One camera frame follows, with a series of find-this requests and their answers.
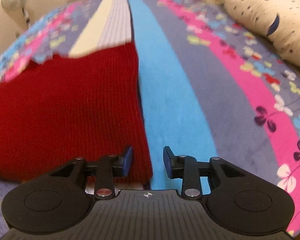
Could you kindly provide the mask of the colourful floral bed blanket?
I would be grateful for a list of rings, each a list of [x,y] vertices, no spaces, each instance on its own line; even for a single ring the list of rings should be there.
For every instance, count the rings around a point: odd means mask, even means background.
[[[83,157],[30,180],[0,180],[0,239],[298,235],[300,77],[221,8],[199,0],[71,3],[0,56],[0,84],[32,61],[77,59],[126,43],[139,59],[150,181],[114,178],[116,196],[95,200],[95,178],[84,170],[94,161]],[[168,178],[165,146],[197,160],[200,199],[182,198],[182,179]]]

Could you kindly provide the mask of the red knitted sweater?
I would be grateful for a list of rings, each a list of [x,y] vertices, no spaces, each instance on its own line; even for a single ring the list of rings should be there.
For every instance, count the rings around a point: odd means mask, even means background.
[[[77,157],[96,161],[133,148],[127,180],[153,170],[138,98],[135,45],[82,58],[30,62],[0,84],[0,180],[26,181]]]

